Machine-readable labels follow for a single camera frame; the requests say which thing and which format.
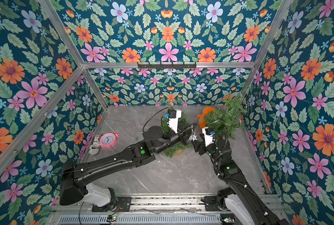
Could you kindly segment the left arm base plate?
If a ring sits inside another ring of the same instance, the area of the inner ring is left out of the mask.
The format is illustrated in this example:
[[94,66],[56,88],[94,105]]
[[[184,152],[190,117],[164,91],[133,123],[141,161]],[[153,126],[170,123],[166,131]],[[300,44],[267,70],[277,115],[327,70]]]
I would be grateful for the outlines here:
[[92,212],[129,212],[131,201],[131,197],[119,196],[105,206],[98,207],[93,205]]

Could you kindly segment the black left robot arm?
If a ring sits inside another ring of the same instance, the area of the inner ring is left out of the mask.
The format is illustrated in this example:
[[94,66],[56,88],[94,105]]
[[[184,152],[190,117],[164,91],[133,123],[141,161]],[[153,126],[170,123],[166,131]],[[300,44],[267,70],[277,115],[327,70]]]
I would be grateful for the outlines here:
[[160,126],[152,126],[143,132],[141,141],[120,153],[86,163],[65,162],[61,172],[59,204],[67,206],[83,201],[99,208],[113,209],[117,204],[114,190],[93,185],[95,180],[149,164],[155,160],[156,153],[177,143],[186,145],[192,133],[190,124],[182,124],[176,131],[168,133]]

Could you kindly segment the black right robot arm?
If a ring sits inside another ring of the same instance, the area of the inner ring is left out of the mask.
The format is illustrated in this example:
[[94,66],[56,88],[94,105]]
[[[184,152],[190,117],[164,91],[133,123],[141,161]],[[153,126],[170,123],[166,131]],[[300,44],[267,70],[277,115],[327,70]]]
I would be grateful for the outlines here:
[[201,202],[206,209],[229,211],[232,217],[221,217],[223,225],[288,225],[285,218],[273,213],[247,182],[242,170],[232,158],[232,149],[226,139],[213,141],[208,146],[198,140],[192,141],[195,152],[210,156],[217,178],[227,187],[214,197],[206,196]]

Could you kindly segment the green christmas tree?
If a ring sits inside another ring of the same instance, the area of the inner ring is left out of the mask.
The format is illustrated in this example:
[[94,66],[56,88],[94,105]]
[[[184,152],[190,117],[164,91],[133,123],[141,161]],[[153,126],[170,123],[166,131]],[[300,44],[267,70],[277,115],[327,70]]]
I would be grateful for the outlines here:
[[[175,109],[173,106],[169,105],[167,107],[168,109]],[[165,152],[166,156],[168,157],[173,157],[176,151],[178,150],[184,150],[186,149],[186,146],[189,147],[187,142],[181,142],[179,140],[178,133],[174,133],[168,126],[168,118],[165,117],[165,114],[167,111],[164,113],[164,116],[161,117],[161,128],[163,130],[163,136],[159,139],[161,141],[162,145],[158,147],[158,150],[160,152]],[[179,125],[194,125],[193,123],[190,123],[187,121],[187,115],[182,113],[182,117],[179,119],[178,126]]]
[[241,94],[232,95],[223,100],[223,106],[214,107],[204,120],[206,126],[215,132],[224,131],[228,139],[235,139],[235,132],[243,126],[243,116],[247,113],[246,104]]

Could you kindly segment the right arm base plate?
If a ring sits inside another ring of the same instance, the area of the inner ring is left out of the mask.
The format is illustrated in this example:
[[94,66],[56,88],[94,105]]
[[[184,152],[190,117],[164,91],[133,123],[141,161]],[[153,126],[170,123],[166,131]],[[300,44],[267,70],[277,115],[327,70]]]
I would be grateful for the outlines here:
[[224,198],[220,196],[205,196],[201,199],[207,212],[226,211],[227,207]]

